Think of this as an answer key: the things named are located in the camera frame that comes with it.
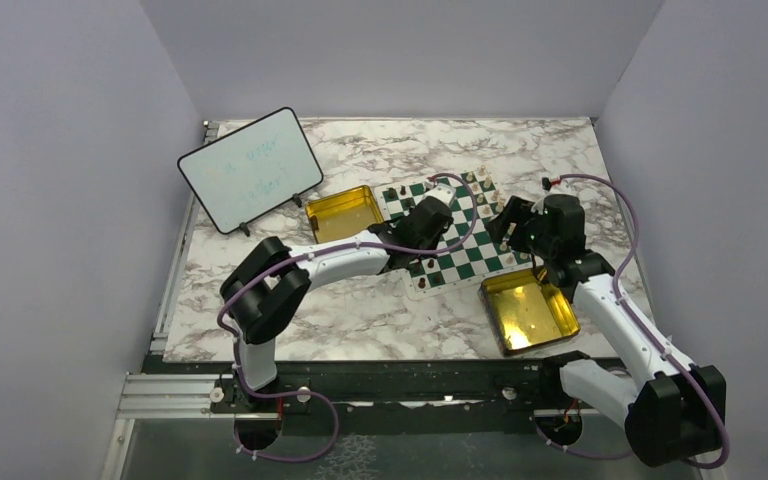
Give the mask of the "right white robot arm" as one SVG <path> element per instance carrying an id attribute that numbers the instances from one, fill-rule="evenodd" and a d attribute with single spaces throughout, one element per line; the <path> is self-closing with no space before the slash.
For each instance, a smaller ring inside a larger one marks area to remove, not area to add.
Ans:
<path id="1" fill-rule="evenodd" d="M 677 349 L 630 300 L 619 271 L 587 247 L 576 197 L 513 197 L 486 228 L 493 242 L 542 260 L 548 283 L 597 326 L 627 370 L 620 377 L 581 352 L 551 357 L 536 383 L 545 404 L 590 405 L 623 429 L 631 452 L 650 467 L 714 451 L 712 467 L 725 462 L 724 376 Z"/>

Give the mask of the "tin with dark pieces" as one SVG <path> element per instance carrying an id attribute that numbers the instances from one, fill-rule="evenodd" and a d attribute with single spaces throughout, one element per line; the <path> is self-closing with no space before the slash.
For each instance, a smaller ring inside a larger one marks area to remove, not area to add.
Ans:
<path id="1" fill-rule="evenodd" d="M 313 200 L 305 211 L 316 243 L 348 238 L 384 221 L 368 185 Z"/>

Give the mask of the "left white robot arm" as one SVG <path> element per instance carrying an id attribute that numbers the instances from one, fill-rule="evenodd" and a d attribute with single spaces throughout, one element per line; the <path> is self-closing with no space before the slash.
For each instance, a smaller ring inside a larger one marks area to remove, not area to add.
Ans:
<path id="1" fill-rule="evenodd" d="M 233 336 L 236 396 L 258 411 L 273 401 L 275 340 L 306 294 L 337 281 L 406 268 L 439 253 L 452 222 L 453 189 L 427 192 L 404 217 L 369 226 L 342 240 L 291 247 L 277 237 L 261 241 L 220 288 L 217 323 Z"/>

